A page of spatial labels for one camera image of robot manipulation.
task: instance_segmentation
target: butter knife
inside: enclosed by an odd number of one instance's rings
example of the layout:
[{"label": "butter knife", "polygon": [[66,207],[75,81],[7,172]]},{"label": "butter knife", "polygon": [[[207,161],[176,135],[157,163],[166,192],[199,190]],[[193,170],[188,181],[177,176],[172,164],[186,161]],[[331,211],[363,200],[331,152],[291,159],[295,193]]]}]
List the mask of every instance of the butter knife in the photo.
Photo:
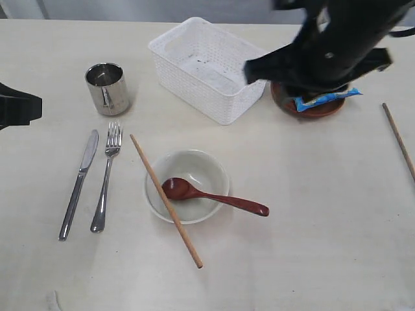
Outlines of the butter knife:
[{"label": "butter knife", "polygon": [[69,234],[69,230],[71,229],[71,224],[72,224],[73,217],[75,215],[75,209],[77,209],[77,204],[79,200],[80,191],[82,189],[82,184],[84,183],[86,173],[88,173],[88,169],[91,166],[93,156],[95,155],[95,152],[97,151],[97,146],[98,146],[98,131],[93,130],[91,133],[91,136],[88,139],[88,144],[86,145],[84,158],[82,159],[82,163],[78,171],[77,181],[75,182],[75,187],[73,188],[71,199],[69,201],[69,205],[66,210],[64,222],[62,223],[62,228],[60,229],[60,233],[59,233],[60,241],[66,240],[67,235]]}]

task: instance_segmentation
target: spoon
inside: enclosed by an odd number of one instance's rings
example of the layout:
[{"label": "spoon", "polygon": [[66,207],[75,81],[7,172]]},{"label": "spoon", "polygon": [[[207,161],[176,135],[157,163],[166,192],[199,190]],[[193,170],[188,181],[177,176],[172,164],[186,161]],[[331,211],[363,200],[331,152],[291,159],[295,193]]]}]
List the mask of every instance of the spoon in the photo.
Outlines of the spoon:
[{"label": "spoon", "polygon": [[232,205],[238,209],[243,209],[244,211],[254,213],[259,216],[268,216],[270,213],[268,207],[256,202],[240,198],[233,198],[231,196],[217,196],[216,194],[202,192],[196,189],[190,182],[183,178],[169,178],[163,183],[161,187],[163,188],[166,197],[171,200],[207,198]]}]

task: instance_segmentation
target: wooden chopstick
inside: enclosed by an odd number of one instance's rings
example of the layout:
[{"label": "wooden chopstick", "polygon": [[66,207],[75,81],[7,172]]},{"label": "wooden chopstick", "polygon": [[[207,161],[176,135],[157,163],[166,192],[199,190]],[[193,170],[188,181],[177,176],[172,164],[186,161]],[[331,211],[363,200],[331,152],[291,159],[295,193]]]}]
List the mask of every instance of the wooden chopstick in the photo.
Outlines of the wooden chopstick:
[{"label": "wooden chopstick", "polygon": [[390,114],[390,111],[388,109],[388,106],[386,105],[386,103],[382,104],[382,107],[386,113],[386,116],[388,117],[390,126],[392,127],[392,130],[394,131],[397,143],[399,144],[399,147],[401,147],[401,151],[403,154],[403,157],[405,158],[405,161],[407,162],[408,168],[410,170],[410,174],[412,175],[412,178],[415,181],[415,170],[414,170],[414,165],[412,164],[412,161],[410,160],[410,157],[408,155],[407,149],[405,148],[405,145],[403,144],[402,138],[397,130],[397,127],[395,125],[395,122],[392,118],[392,115]]},{"label": "wooden chopstick", "polygon": [[171,219],[173,219],[173,222],[176,225],[177,230],[179,231],[180,235],[182,236],[184,244],[186,245],[187,249],[190,252],[190,255],[192,256],[193,260],[195,261],[195,264],[196,264],[197,268],[200,269],[201,267],[203,267],[203,263],[200,260],[199,256],[197,255],[196,249],[193,247],[192,242],[190,241],[190,238],[186,233],[186,230],[184,229],[182,223],[180,222],[179,217],[176,214],[176,211],[174,210],[173,206],[171,205],[169,199],[166,197],[166,195],[163,191],[163,188],[161,187],[160,182],[157,179],[157,176],[155,175],[153,169],[151,168],[150,163],[148,163],[147,158],[144,155],[144,152],[142,151],[142,149],[138,145],[138,142],[136,141],[136,139],[134,138],[134,136],[132,134],[130,134],[130,137],[131,137],[131,140],[132,140],[134,146],[137,149],[137,152],[138,152],[141,160],[143,160],[144,166],[147,169],[147,172],[150,175],[151,179],[153,180],[153,183],[156,186],[157,191],[158,191],[159,195],[161,196],[161,199],[164,202],[164,205],[166,206],[167,210],[169,211]]}]

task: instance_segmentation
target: bowl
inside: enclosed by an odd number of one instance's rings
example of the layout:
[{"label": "bowl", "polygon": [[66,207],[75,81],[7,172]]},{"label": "bowl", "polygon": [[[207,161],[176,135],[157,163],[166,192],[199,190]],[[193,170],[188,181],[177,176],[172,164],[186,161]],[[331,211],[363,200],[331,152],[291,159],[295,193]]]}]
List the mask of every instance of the bowl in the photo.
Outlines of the bowl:
[{"label": "bowl", "polygon": [[[230,179],[222,165],[211,155],[200,150],[181,150],[158,159],[152,168],[159,182],[169,178],[186,179],[198,190],[227,196]],[[173,223],[170,214],[154,186],[151,177],[145,176],[145,197],[151,211],[162,220]],[[195,198],[184,201],[171,201],[182,224],[195,224],[212,217],[222,206],[209,199]]]}]

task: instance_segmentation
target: metal cup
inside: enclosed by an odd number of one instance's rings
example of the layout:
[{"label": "metal cup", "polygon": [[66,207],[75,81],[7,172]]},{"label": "metal cup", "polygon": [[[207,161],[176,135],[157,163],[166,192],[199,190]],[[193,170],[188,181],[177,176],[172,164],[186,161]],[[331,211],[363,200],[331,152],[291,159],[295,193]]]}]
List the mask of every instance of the metal cup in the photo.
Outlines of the metal cup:
[{"label": "metal cup", "polygon": [[130,107],[124,73],[114,63],[98,63],[85,74],[85,80],[97,111],[118,115]]}]

